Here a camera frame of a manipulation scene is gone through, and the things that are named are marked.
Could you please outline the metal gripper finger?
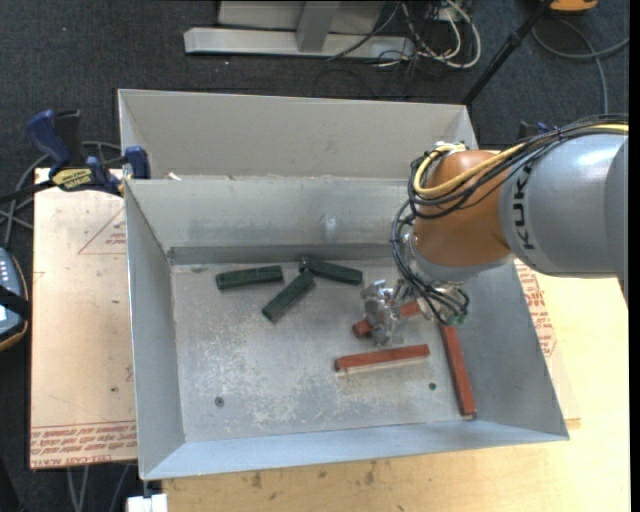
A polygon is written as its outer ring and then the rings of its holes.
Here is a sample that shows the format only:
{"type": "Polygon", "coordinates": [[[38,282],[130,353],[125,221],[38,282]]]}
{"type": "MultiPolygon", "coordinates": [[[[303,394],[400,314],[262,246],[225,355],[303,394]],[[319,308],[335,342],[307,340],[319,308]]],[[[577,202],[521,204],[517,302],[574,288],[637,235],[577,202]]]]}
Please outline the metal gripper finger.
{"type": "Polygon", "coordinates": [[[371,327],[371,337],[376,346],[391,346],[397,342],[398,318],[395,313],[392,311],[369,313],[368,321],[371,327]]]}
{"type": "Polygon", "coordinates": [[[374,281],[360,291],[360,298],[363,300],[366,313],[378,313],[386,305],[387,282],[385,280],[374,281]]]}

